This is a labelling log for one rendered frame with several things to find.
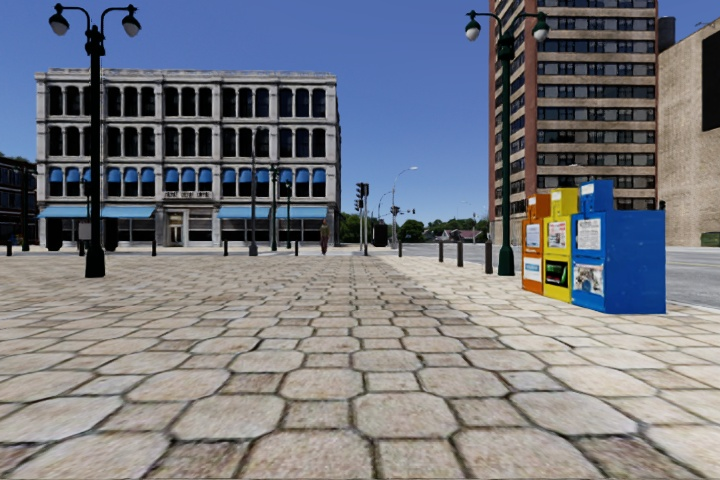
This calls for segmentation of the brown concrete tower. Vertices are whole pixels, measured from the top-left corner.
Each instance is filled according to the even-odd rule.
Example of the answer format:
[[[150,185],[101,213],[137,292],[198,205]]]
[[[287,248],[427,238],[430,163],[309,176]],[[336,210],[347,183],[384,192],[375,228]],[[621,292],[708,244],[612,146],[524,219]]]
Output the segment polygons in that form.
[[[527,199],[589,180],[613,182],[619,210],[657,206],[658,36],[655,0],[489,0],[504,22],[544,12],[514,29],[510,67],[510,240],[520,240]],[[497,40],[497,23],[481,19]],[[501,68],[490,75],[491,234],[502,239]]]

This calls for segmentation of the yellow newspaper box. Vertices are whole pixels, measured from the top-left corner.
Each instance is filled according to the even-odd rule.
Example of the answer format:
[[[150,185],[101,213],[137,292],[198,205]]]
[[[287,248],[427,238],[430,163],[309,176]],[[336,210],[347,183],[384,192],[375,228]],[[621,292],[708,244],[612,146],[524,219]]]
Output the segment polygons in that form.
[[[578,189],[551,192],[550,215],[543,220],[543,294],[571,302],[572,216],[578,212]]]

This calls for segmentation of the tan brick building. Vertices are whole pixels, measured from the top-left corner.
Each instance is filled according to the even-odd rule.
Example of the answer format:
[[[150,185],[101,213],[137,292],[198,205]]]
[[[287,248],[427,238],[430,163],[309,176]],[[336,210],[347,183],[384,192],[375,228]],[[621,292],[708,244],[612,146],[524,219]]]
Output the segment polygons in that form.
[[[720,17],[659,57],[658,198],[666,239],[720,232]]]

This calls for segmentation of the traffic light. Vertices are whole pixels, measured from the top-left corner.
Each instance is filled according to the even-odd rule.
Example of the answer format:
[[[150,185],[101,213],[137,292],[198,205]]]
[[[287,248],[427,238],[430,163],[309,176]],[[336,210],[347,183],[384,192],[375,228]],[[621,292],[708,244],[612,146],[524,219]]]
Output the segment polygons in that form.
[[[392,212],[392,244],[397,246],[400,242],[417,242],[420,240],[420,223],[415,220],[408,218],[404,222],[399,221],[401,214],[400,208],[393,206]]]
[[[360,250],[364,255],[367,254],[367,197],[369,193],[369,184],[358,182],[356,184],[356,200],[355,209],[359,216],[359,243]]]

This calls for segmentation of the dark green twin-globe street lamp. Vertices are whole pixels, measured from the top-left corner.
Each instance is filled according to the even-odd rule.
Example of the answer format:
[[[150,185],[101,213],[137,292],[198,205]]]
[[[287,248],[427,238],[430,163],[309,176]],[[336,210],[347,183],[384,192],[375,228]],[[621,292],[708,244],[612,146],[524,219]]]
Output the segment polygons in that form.
[[[532,29],[533,38],[537,42],[544,42],[551,30],[547,23],[547,15],[544,12],[528,13],[519,12],[509,22],[504,22],[499,15],[491,12],[476,12],[471,10],[467,13],[469,22],[465,27],[465,36],[469,41],[475,41],[481,33],[481,25],[476,20],[478,16],[493,18],[497,23],[498,39],[496,41],[497,58],[502,68],[502,131],[501,131],[501,159],[502,159],[502,245],[499,251],[498,275],[514,276],[514,251],[510,242],[510,67],[515,59],[514,29],[521,19],[535,18],[536,24]]]

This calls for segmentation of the grey street lamp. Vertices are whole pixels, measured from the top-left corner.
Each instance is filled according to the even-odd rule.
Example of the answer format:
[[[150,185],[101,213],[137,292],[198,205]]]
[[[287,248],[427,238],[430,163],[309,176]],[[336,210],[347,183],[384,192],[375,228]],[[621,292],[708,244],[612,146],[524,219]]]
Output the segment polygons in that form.
[[[408,168],[403,169],[402,171],[400,171],[400,172],[396,175],[395,180],[394,180],[394,182],[393,182],[393,188],[392,188],[392,191],[391,191],[391,193],[392,193],[392,205],[391,205],[391,214],[392,214],[392,242],[391,242],[391,244],[392,244],[392,247],[393,247],[393,248],[397,248],[397,242],[398,242],[398,238],[397,238],[397,216],[398,216],[399,208],[398,208],[397,205],[396,205],[396,184],[397,184],[397,181],[398,181],[398,179],[400,178],[401,175],[403,175],[403,174],[406,173],[406,172],[416,171],[416,170],[418,170],[418,166],[410,166],[410,167],[408,167]]]

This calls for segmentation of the blue newspaper box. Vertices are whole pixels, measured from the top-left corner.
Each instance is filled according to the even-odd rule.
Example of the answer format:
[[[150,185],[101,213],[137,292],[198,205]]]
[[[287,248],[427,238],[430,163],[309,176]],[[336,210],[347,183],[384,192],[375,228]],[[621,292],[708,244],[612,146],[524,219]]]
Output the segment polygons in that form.
[[[610,180],[579,187],[572,303],[609,314],[666,312],[665,212],[617,210]]]

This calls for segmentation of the pale stone building blue awnings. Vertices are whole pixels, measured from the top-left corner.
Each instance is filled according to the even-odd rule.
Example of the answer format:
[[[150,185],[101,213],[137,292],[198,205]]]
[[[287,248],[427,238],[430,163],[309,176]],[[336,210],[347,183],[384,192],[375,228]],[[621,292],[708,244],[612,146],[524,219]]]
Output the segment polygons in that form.
[[[90,74],[54,68],[37,84],[39,238],[76,243],[91,214]],[[316,242],[338,223],[337,80],[322,72],[106,69],[101,74],[101,218],[107,249],[245,245],[256,134],[256,241]]]

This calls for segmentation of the black twin-globe street lamp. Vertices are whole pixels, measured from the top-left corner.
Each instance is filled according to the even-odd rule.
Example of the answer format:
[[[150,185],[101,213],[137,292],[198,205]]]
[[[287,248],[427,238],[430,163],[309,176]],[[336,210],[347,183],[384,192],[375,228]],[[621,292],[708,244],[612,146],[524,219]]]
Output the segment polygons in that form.
[[[129,4],[126,7],[110,7],[100,15],[99,25],[91,22],[87,10],[79,6],[64,6],[57,3],[54,6],[55,13],[49,18],[49,24],[53,32],[63,36],[70,28],[70,24],[64,17],[65,10],[81,11],[86,16],[86,44],[85,50],[90,57],[90,183],[89,192],[91,196],[91,239],[86,254],[85,277],[102,278],[105,276],[105,255],[101,245],[101,58],[105,55],[104,47],[104,21],[106,15],[115,11],[126,12],[122,19],[122,26],[126,34],[133,38],[142,29],[140,22],[135,17],[137,8]]]

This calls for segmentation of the orange newspaper box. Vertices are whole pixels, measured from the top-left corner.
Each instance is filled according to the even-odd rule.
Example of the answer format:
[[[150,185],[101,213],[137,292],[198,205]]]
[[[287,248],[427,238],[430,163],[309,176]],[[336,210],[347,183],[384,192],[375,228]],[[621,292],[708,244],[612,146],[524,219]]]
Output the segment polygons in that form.
[[[551,212],[551,195],[535,194],[527,199],[527,218],[522,221],[522,286],[543,294],[543,220]]]

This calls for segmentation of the dark brick building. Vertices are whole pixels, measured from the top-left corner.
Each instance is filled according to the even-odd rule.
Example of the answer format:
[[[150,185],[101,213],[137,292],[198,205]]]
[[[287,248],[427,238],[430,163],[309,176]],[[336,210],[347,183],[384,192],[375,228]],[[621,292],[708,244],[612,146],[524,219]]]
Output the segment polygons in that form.
[[[36,245],[37,168],[34,163],[0,157],[0,245]]]

